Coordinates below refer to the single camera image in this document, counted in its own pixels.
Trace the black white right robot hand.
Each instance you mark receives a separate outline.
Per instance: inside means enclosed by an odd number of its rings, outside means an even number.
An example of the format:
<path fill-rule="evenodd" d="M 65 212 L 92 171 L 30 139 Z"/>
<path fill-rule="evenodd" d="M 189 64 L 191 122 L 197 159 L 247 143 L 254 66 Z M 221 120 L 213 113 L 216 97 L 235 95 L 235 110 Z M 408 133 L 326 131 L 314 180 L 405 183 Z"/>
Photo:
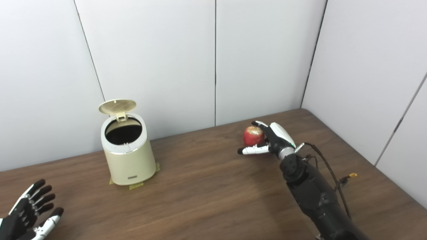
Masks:
<path fill-rule="evenodd" d="M 254 146 L 247 146 L 239 148 L 237 153 L 240 155 L 253 155 L 272 153 L 280 160 L 284 159 L 287 155 L 296 153 L 296 146 L 294 140 L 290 137 L 288 132 L 279 124 L 273 122 L 267 125 L 261 121 L 253 121 L 251 124 L 261 129 L 265 137 L 268 139 L 266 143 L 259 143 Z"/>

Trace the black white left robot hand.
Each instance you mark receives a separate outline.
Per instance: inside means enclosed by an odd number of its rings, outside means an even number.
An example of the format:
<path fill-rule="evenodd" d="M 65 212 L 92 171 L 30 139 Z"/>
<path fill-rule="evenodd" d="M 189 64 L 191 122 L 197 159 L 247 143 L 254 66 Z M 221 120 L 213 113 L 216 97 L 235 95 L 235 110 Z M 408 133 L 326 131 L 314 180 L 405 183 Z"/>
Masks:
<path fill-rule="evenodd" d="M 33 183 L 1 218 L 2 240 L 44 240 L 61 219 L 64 209 L 54 208 L 55 194 L 45 179 Z"/>

